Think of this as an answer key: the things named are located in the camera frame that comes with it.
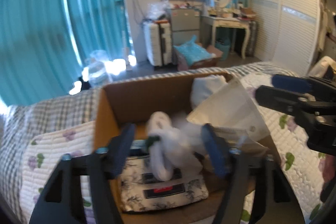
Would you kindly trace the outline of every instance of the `checkered bedsheet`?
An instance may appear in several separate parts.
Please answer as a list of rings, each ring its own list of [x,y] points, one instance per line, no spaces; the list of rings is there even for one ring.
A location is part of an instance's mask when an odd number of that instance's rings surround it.
[[[125,81],[222,71],[227,71],[238,78],[252,72],[294,75],[270,62],[259,62],[226,69],[203,68]],[[21,221],[24,219],[19,204],[22,183],[21,159],[27,145],[37,135],[95,120],[99,91],[100,89],[96,88],[73,96],[42,101],[31,106],[11,106],[8,107],[4,116],[0,116],[0,193]]]

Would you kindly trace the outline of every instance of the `white sliding wardrobe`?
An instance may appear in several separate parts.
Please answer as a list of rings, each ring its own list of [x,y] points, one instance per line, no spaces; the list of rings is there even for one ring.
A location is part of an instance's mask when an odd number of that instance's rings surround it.
[[[320,0],[250,0],[259,32],[255,56],[305,75],[316,48]]]

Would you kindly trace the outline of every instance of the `bed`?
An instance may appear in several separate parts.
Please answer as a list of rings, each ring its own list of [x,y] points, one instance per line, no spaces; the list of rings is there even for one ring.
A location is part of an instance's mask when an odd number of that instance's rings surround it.
[[[246,79],[244,86],[251,93],[251,96],[253,96],[253,92],[258,85],[269,81],[270,75],[295,76],[293,72],[270,62],[259,62],[225,69],[204,68],[151,75],[125,81],[220,71],[227,71],[238,78],[252,75],[250,78],[244,78]],[[1,117],[0,194],[23,223],[25,220],[20,208],[19,194],[22,184],[21,160],[26,147],[37,135],[63,130],[95,120],[99,92],[100,90],[95,88],[80,92],[77,95],[42,101],[27,107],[11,106],[7,113]],[[303,129],[297,129],[291,117],[285,117],[272,110],[266,111],[266,109],[260,109],[260,112],[271,131],[280,155],[283,157],[283,169],[293,188],[295,188],[306,223],[308,223],[317,212],[317,208],[320,207],[319,195],[323,178],[319,171],[319,165],[321,165],[320,157],[322,156],[306,147],[306,134]],[[251,210],[252,200],[253,193],[246,198],[247,212]]]

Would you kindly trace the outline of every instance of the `hanging cord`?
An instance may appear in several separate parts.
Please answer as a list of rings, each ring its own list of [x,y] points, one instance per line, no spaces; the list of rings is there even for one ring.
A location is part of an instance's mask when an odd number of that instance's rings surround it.
[[[133,15],[134,15],[134,21],[138,25],[142,25],[146,20],[148,20],[143,13],[139,0],[132,0],[133,3]]]

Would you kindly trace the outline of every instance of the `plastic container on floor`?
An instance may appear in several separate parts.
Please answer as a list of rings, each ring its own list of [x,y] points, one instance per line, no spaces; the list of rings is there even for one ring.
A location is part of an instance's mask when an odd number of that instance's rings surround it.
[[[224,42],[222,42],[221,40],[217,40],[215,47],[223,52],[223,55],[220,60],[224,61],[229,56],[231,41],[229,39],[226,39]]]

